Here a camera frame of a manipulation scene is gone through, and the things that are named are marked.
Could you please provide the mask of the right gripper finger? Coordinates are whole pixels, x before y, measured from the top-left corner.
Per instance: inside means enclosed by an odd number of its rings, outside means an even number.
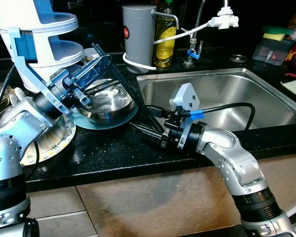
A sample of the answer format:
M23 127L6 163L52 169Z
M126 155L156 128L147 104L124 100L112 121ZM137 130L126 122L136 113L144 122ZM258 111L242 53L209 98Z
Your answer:
M148 128L146 125L143 124L131 122L130 125L132 125L134 128L138 129L141 133L143 133L145 140L147 140L151 144L163 145L162 133L159 133L154 129Z
M155 117L155 119L172 120L174 112L171 109L162 108L155 105L146 105L148 112Z

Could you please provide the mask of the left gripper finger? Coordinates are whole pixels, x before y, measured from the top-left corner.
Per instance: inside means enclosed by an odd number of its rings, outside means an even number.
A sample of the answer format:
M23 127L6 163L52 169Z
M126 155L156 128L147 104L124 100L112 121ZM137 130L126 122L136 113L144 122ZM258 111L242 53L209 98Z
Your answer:
M110 55L103 55L92 59L72 73L72 82L76 86L89 86L99 79L108 69L111 63Z
M85 86L84 88L78 87L76 89L76 99L82 104L82 106L87 106L91 102L91 96L95 93L95 86Z

